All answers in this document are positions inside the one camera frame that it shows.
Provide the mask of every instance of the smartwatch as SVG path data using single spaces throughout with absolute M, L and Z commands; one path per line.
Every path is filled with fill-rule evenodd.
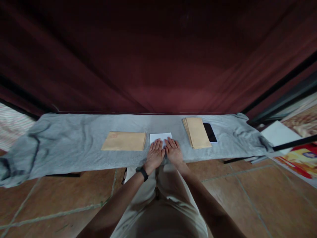
M 135 169 L 135 171 L 136 172 L 141 172 L 142 174 L 143 174 L 143 176 L 144 176 L 144 182 L 146 181 L 146 180 L 148 180 L 148 174 L 145 172 L 145 170 L 144 170 L 144 168 L 143 167 L 137 167 L 136 169 Z

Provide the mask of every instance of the stack of envelopes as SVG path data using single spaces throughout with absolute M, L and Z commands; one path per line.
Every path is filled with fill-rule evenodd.
M 183 119 L 183 124 L 193 149 L 211 147 L 204 124 L 200 117 L 186 117 Z
M 146 133 L 109 132 L 101 150 L 143 151 Z

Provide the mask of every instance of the gray cloth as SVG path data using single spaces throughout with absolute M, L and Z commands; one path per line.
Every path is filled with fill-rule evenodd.
M 211 123 L 217 144 L 191 148 L 182 119 L 201 117 Z M 0 186 L 12 187 L 49 174 L 140 166 L 150 147 L 151 133 L 171 132 L 185 162 L 262 156 L 268 141 L 237 115 L 87 115 L 45 114 L 0 157 Z M 109 131 L 146 132 L 144 151 L 101 151 Z

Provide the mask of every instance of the white pants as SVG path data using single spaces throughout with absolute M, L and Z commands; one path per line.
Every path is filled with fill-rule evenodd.
M 125 182 L 135 174 L 128 168 Z M 159 189 L 159 200 L 155 187 Z M 172 164 L 158 168 L 139 188 L 111 238 L 208 237 L 206 223 L 182 176 Z

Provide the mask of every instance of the tiled floor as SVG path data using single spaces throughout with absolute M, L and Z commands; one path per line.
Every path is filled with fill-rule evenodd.
M 247 237 L 317 237 L 317 189 L 272 161 L 190 163 Z M 120 187 L 124 168 L 0 188 L 0 238 L 76 237 Z

